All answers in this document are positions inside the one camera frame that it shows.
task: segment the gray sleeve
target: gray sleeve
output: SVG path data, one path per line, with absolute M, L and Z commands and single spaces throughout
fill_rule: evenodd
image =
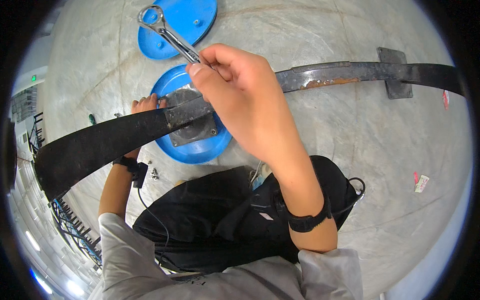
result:
M 98 217 L 102 243 L 102 299 L 136 299 L 173 284 L 156 265 L 154 244 L 112 213 Z
M 327 253 L 299 252 L 301 292 L 306 300 L 363 299 L 357 251 L 335 249 Z

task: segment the hand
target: hand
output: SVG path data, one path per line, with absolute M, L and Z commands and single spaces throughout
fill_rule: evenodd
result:
M 268 61 L 224 44 L 200 51 L 211 64 L 186 67 L 193 84 L 215 108 L 225 127 L 247 152 L 275 172 L 298 162 L 308 163 L 282 89 Z
M 158 104 L 158 108 L 165 108 L 167 107 L 167 101 L 165 99 L 162 102 L 158 103 L 158 97 L 155 93 L 151 94 L 148 97 L 142 97 L 140 101 L 134 100 L 132 102 L 132 114 L 136 114 L 138 112 L 154 110 Z M 138 154 L 140 153 L 140 148 L 137 148 L 129 153 L 125 154 L 125 157 L 128 158 L 135 158 L 137 159 Z
M 136 114 L 137 112 L 143 112 L 148 110 L 156 109 L 158 104 L 158 108 L 165 108 L 167 107 L 167 101 L 162 100 L 161 103 L 158 103 L 158 97 L 155 93 L 151 94 L 148 97 L 143 97 L 140 101 L 134 100 L 132 102 L 132 114 Z

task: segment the forearm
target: forearm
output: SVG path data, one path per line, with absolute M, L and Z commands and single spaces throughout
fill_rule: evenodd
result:
M 137 159 L 140 149 L 133 150 L 125 155 Z M 100 197 L 100 207 L 98 215 L 103 213 L 113 213 L 125 219 L 128 196 L 132 188 L 132 174 L 126 166 L 115 164 L 108 174 L 102 196 Z
M 324 197 L 312 163 L 304 149 L 288 156 L 273 167 L 285 204 L 294 216 L 316 216 L 324 206 Z M 333 218 L 326 218 L 309 232 L 290 229 L 290 237 L 299 249 L 327 252 L 337 247 L 337 230 Z

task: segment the concrete floor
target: concrete floor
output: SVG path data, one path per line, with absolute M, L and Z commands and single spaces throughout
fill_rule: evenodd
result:
M 182 57 L 149 60 L 137 45 L 136 15 L 151 0 L 70 0 L 53 34 L 48 73 L 39 91 L 48 142 L 113 114 L 130 113 Z M 350 60 L 378 61 L 376 48 L 405 52 L 410 63 L 452 64 L 434 27 L 412 0 L 219 0 L 210 33 L 196 46 L 226 43 L 265 56 L 274 71 Z M 339 233 L 339 247 L 359 252 L 364 297 L 388 290 L 437 241 L 463 191 L 472 163 L 468 107 L 450 93 L 413 86 L 412 99 L 389 100 L 383 82 L 326 86 L 286 94 L 310 155 L 331 158 L 347 177 L 363 178 L 367 192 Z M 232 140 L 205 165 L 173 161 L 155 143 L 142 148 L 160 180 L 142 193 L 151 203 L 178 179 L 258 160 Z M 66 197 L 79 219 L 98 230 L 96 211 L 110 166 L 79 182 Z M 430 177 L 414 193 L 413 172 Z M 133 191 L 127 223 L 143 207 Z

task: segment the blue plastic disc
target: blue plastic disc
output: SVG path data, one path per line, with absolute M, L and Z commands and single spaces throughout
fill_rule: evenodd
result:
M 153 4 L 162 8 L 168 24 L 191 45 L 207 34 L 216 18 L 216 0 L 156 0 Z M 148 10 L 144 21 L 151 23 L 156 18 L 156 13 Z M 153 60 L 164 60 L 178 54 L 161 36 L 143 27 L 138 29 L 138 47 Z
M 164 96 L 181 86 L 190 83 L 192 80 L 185 71 L 187 64 L 175 66 L 160 76 L 152 88 L 150 94 Z M 174 147 L 168 135 L 156 139 L 157 145 L 166 155 L 176 161 L 185 164 L 202 164 L 219 156 L 227 147 L 232 135 L 220 121 L 216 113 L 213 113 L 218 134 L 208 139 L 195 141 L 182 146 Z

